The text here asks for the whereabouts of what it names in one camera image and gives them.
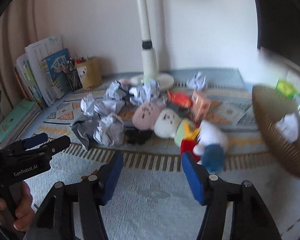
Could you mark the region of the crumpled paper in basket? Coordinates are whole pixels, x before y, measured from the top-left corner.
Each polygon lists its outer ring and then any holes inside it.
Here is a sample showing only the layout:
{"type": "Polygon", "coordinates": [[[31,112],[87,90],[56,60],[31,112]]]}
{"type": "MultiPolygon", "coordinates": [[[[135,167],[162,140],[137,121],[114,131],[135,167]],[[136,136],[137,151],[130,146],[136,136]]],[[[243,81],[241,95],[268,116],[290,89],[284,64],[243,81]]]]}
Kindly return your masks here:
{"type": "Polygon", "coordinates": [[[275,123],[275,127],[289,143],[297,141],[299,124],[295,113],[285,115],[280,121],[275,123]]]}

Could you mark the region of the bamboo pen holder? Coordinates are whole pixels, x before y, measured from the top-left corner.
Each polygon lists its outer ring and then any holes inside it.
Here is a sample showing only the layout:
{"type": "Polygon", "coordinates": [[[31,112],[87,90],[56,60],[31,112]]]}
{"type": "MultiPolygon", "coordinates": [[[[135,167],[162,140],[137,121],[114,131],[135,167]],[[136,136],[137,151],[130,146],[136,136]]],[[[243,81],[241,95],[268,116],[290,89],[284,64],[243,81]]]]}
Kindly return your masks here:
{"type": "Polygon", "coordinates": [[[102,75],[98,57],[76,64],[76,69],[83,89],[91,89],[102,84],[102,75]]]}

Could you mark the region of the row of upright books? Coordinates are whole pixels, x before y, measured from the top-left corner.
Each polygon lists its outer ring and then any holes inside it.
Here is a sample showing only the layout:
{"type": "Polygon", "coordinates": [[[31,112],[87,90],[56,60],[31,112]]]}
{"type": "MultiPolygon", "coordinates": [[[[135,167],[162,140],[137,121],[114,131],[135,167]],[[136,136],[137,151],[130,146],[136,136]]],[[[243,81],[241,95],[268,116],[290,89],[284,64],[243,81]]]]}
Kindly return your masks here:
{"type": "Polygon", "coordinates": [[[30,63],[26,54],[17,58],[15,68],[31,99],[36,100],[40,107],[46,108],[47,104],[39,90],[34,75],[32,74],[30,63]]]}

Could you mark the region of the patterned blue table mat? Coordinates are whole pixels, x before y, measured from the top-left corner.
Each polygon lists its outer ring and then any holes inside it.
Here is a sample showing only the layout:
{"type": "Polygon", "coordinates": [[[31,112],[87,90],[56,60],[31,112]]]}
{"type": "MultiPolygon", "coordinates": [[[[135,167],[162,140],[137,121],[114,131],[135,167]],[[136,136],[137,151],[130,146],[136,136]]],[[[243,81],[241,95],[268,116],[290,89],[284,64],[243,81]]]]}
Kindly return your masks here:
{"type": "MultiPolygon", "coordinates": [[[[203,69],[207,94],[221,101],[214,112],[229,138],[221,171],[223,180],[250,180],[266,203],[283,239],[300,237],[300,179],[286,172],[268,151],[258,132],[251,94],[237,69],[203,69]]],[[[27,181],[38,209],[57,181],[76,183],[81,176],[110,161],[115,148],[95,142],[88,150],[71,130],[81,115],[79,90],[45,109],[26,135],[47,133],[50,139],[67,135],[71,145],[55,155],[51,169],[27,181]]],[[[113,199],[102,207],[110,239],[194,239],[204,207],[193,198],[173,139],[152,136],[143,145],[124,143],[123,170],[113,199]]]]}

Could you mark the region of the brown ribbed basket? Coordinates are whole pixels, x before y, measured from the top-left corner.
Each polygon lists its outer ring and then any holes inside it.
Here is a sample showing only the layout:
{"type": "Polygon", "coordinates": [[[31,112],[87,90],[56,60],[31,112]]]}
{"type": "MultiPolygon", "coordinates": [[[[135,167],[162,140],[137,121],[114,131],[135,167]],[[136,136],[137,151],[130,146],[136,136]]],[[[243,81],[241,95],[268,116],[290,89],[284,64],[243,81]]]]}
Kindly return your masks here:
{"type": "Polygon", "coordinates": [[[300,178],[300,105],[277,89],[264,85],[252,88],[255,119],[271,154],[292,175],[300,178]],[[289,142],[276,127],[288,114],[296,114],[298,138],[289,142]]]}

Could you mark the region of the white desk lamp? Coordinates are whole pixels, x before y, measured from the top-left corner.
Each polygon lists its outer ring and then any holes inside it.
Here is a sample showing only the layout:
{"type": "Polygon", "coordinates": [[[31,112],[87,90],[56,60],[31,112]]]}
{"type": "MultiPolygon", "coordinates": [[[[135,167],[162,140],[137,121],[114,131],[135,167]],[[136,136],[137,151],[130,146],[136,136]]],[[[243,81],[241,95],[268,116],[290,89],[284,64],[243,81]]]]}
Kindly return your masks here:
{"type": "Polygon", "coordinates": [[[150,80],[155,80],[158,81],[161,91],[167,91],[173,87],[174,78],[170,74],[159,72],[157,57],[151,38],[147,1],[136,0],[136,3],[138,7],[141,29],[141,57],[143,74],[132,77],[130,79],[130,84],[136,86],[142,83],[147,83],[150,80]]]}

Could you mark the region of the white cover workbook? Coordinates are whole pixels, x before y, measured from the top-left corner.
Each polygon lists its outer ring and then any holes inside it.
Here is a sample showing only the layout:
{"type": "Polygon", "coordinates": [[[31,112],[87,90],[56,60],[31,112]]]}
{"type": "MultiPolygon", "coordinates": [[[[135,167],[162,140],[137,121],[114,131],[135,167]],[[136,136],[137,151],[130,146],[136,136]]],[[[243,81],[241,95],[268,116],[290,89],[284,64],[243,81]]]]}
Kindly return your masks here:
{"type": "Polygon", "coordinates": [[[55,102],[56,95],[45,59],[62,49],[63,41],[61,35],[50,36],[25,48],[32,74],[48,107],[55,102]]]}

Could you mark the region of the flat stack of books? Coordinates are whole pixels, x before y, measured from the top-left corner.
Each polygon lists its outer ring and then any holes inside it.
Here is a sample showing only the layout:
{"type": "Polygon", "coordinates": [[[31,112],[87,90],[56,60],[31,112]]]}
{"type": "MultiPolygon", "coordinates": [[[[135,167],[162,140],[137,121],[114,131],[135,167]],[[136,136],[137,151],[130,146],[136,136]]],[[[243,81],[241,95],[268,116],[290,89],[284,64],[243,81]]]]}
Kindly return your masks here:
{"type": "Polygon", "coordinates": [[[37,102],[22,100],[0,123],[0,148],[19,140],[41,113],[37,102]]]}

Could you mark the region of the white blue plush doll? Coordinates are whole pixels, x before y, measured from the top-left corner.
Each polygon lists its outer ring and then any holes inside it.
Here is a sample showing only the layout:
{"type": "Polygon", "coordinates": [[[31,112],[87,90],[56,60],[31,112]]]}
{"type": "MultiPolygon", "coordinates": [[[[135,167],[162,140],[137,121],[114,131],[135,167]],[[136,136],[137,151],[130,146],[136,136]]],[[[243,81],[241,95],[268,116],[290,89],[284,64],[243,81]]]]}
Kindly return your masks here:
{"type": "Polygon", "coordinates": [[[196,139],[181,141],[180,153],[190,152],[194,161],[205,166],[210,174],[221,172],[228,150],[228,137],[214,124],[203,120],[196,139]]]}

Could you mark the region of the green tissue pack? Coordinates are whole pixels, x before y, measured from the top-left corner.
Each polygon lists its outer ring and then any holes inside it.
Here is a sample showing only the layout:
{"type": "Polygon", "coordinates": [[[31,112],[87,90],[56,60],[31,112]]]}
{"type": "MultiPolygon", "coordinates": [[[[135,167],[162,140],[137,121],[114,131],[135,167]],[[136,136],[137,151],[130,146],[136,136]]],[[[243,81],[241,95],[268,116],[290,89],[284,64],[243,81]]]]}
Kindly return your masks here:
{"type": "Polygon", "coordinates": [[[276,89],[284,94],[289,99],[300,97],[300,92],[286,80],[279,79],[276,84],[276,89]]]}

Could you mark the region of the three ball plush toy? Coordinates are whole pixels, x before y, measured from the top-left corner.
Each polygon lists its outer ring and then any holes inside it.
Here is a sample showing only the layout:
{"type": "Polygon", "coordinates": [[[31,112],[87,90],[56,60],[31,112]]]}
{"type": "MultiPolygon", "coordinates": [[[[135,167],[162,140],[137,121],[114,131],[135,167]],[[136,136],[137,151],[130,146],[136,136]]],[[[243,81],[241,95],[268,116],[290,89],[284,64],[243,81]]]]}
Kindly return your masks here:
{"type": "Polygon", "coordinates": [[[140,131],[152,131],[159,138],[173,139],[178,147],[184,139],[194,140],[199,134],[199,129],[190,119],[150,101],[138,107],[132,123],[140,131]]]}

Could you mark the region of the blue cover book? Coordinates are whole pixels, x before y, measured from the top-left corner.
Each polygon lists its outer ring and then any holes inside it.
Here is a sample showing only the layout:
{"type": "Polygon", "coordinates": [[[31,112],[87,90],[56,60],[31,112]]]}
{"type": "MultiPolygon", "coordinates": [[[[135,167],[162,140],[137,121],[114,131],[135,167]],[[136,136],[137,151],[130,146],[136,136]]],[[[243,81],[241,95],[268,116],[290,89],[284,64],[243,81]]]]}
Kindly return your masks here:
{"type": "Polygon", "coordinates": [[[41,63],[56,99],[61,99],[70,89],[66,77],[69,59],[68,49],[65,48],[47,56],[41,63]]]}

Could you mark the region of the black mesh pen cup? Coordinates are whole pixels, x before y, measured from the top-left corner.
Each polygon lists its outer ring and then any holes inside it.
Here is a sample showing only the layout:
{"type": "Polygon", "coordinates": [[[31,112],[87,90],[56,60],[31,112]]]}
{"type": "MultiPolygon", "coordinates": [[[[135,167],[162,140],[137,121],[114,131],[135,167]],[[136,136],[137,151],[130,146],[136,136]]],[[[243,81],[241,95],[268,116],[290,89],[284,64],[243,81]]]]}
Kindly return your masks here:
{"type": "Polygon", "coordinates": [[[82,88],[82,84],[77,72],[77,69],[73,69],[65,74],[68,87],[71,91],[76,91],[82,88]]]}

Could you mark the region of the black wall monitor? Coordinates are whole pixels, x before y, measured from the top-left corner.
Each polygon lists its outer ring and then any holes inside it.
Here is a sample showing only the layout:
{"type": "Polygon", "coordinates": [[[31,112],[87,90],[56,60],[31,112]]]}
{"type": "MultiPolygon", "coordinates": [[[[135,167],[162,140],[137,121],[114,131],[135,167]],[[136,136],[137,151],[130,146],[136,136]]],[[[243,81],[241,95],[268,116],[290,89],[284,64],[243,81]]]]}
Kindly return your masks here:
{"type": "Polygon", "coordinates": [[[295,0],[255,0],[257,48],[300,67],[300,7],[295,0]]]}

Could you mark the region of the paper ball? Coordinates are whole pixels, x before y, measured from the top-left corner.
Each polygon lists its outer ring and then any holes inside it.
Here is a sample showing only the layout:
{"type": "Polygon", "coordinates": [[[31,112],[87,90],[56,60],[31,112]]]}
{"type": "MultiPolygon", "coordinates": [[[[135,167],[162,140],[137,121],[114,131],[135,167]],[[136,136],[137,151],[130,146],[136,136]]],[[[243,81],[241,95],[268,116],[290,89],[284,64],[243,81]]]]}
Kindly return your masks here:
{"type": "Polygon", "coordinates": [[[81,110],[83,111],[84,115],[86,116],[94,116],[95,111],[95,105],[99,103],[99,100],[93,96],[93,94],[89,93],[86,95],[80,103],[81,110]]]}
{"type": "Polygon", "coordinates": [[[119,81],[113,81],[109,85],[108,89],[106,90],[103,99],[120,101],[120,100],[124,100],[127,95],[128,95],[127,87],[121,85],[119,81]]]}
{"type": "Polygon", "coordinates": [[[101,100],[94,104],[94,111],[102,116],[118,114],[124,105],[125,102],[122,100],[101,100]]]}
{"type": "Polygon", "coordinates": [[[97,123],[93,138],[107,147],[120,146],[125,138],[125,128],[122,119],[115,113],[103,116],[97,123]]]}
{"type": "Polygon", "coordinates": [[[156,100],[160,96],[160,85],[156,80],[131,87],[129,101],[134,106],[141,106],[145,102],[156,100]]]}
{"type": "Polygon", "coordinates": [[[206,76],[202,72],[197,72],[193,78],[186,83],[188,89],[201,91],[206,87],[206,76]]]}

